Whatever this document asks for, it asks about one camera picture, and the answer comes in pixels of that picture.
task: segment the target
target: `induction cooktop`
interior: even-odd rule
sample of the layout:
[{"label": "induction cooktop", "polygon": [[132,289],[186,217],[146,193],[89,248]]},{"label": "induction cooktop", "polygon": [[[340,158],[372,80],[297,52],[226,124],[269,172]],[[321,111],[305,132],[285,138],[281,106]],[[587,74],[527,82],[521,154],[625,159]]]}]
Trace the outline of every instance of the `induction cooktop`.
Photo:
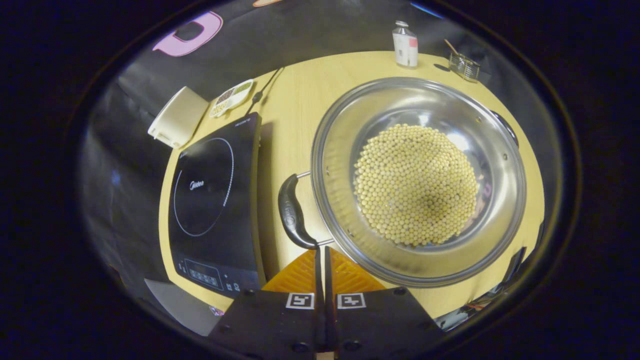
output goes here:
[{"label": "induction cooktop", "polygon": [[261,118],[251,113],[184,149],[169,200],[176,272],[234,298],[260,289],[264,269],[256,214]]}]

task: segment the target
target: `cable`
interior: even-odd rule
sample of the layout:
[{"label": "cable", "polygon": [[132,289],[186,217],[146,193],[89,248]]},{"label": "cable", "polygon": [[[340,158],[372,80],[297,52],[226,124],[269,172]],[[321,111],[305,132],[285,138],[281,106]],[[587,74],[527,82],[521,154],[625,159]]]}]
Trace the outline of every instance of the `cable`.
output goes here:
[{"label": "cable", "polygon": [[249,106],[249,109],[246,111],[246,113],[244,114],[245,116],[249,115],[249,112],[251,112],[251,109],[253,109],[253,105],[255,105],[256,102],[260,101],[262,99],[262,92],[264,91],[264,89],[267,88],[267,86],[269,85],[269,83],[271,82],[271,80],[273,80],[273,78],[275,78],[276,74],[278,74],[278,71],[280,70],[284,70],[284,66],[283,67],[279,67],[276,72],[273,73],[273,75],[271,75],[271,78],[269,79],[269,81],[267,81],[266,84],[264,84],[264,86],[262,87],[262,89],[260,89],[260,91],[258,91],[257,93],[255,93],[251,99],[251,106]]}]

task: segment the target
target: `pile of soybeans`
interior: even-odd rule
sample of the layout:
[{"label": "pile of soybeans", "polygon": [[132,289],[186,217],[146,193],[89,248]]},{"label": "pile of soybeans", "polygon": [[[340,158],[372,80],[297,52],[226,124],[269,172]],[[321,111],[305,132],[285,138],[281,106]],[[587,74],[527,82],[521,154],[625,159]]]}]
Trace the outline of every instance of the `pile of soybeans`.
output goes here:
[{"label": "pile of soybeans", "polygon": [[441,244],[460,234],[476,208],[471,164],[436,129],[390,127],[369,139],[355,167],[362,214],[396,244]]}]

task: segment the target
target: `wooden table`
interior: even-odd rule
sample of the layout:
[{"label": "wooden table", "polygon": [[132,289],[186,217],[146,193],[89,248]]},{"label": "wooden table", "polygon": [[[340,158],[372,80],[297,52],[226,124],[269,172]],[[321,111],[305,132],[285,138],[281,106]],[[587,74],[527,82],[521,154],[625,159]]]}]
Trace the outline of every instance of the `wooden table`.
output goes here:
[{"label": "wooden table", "polygon": [[[261,102],[253,107],[253,111],[262,116],[257,199],[260,247],[267,280],[305,251],[294,245],[285,234],[278,215],[277,196],[280,185],[287,177],[309,170],[311,145],[316,127],[325,111],[338,97],[357,85],[392,76],[411,76],[443,83],[500,113],[518,137],[527,180],[524,219],[503,255],[480,274],[466,281],[442,288],[411,289],[413,295],[429,315],[438,317],[497,285],[502,280],[512,255],[523,246],[527,247],[525,256],[531,253],[543,220],[544,196],[540,169],[529,141],[512,114],[484,85],[462,80],[453,72],[436,68],[435,64],[448,67],[448,60],[419,54],[419,66],[410,70],[396,65],[391,51],[348,53],[290,65],[269,84]],[[253,91],[262,88],[271,75],[272,72],[257,77]],[[184,147],[242,117],[249,105],[250,101],[247,101],[220,118],[209,117],[210,105],[194,137]],[[171,154],[160,199],[159,237],[163,261],[169,279],[175,284],[200,300],[226,310],[231,299],[187,281],[176,274],[173,267],[168,244],[168,210],[173,173],[181,150],[175,149]],[[297,194],[309,234],[318,240],[331,238],[316,208],[308,178],[301,179]],[[334,243],[329,246],[339,250]],[[388,287],[395,286],[381,282]]]}]

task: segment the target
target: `pot handle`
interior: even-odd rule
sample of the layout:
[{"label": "pot handle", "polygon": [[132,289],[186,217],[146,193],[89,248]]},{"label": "pot handle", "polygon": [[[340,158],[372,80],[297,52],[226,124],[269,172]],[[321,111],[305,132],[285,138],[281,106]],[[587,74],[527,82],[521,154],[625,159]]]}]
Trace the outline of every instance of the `pot handle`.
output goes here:
[{"label": "pot handle", "polygon": [[518,148],[520,148],[520,143],[518,143],[518,138],[516,137],[516,133],[513,132],[513,129],[511,128],[511,126],[509,125],[509,123],[507,122],[507,120],[504,120],[504,117],[502,117],[500,114],[498,114],[497,112],[490,110],[492,114],[495,115],[495,117],[498,118],[498,120],[500,121],[500,123],[502,124],[502,126],[504,126],[507,131],[509,132],[509,135],[511,135],[511,137],[513,138],[513,141],[516,142],[516,146]]},{"label": "pot handle", "polygon": [[316,239],[307,234],[302,208],[296,198],[298,179],[309,174],[311,174],[310,171],[300,175],[293,174],[282,183],[278,192],[278,210],[284,231],[293,243],[305,249],[318,249],[320,245],[324,245],[325,241],[322,244],[318,244]]}]

